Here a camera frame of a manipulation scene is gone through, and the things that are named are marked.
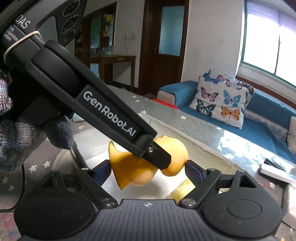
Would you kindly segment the gloved left hand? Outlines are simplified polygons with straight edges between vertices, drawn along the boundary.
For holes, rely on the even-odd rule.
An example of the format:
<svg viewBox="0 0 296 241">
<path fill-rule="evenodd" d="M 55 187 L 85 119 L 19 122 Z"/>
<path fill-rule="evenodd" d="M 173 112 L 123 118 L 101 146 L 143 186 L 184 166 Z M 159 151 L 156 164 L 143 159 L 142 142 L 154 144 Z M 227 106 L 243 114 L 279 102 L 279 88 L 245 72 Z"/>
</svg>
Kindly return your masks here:
<svg viewBox="0 0 296 241">
<path fill-rule="evenodd" d="M 65 116 L 59 115 L 41 128 L 28 123 L 2 119 L 1 171 L 15 171 L 45 139 L 57 148 L 71 149 L 73 132 Z"/>
</svg>

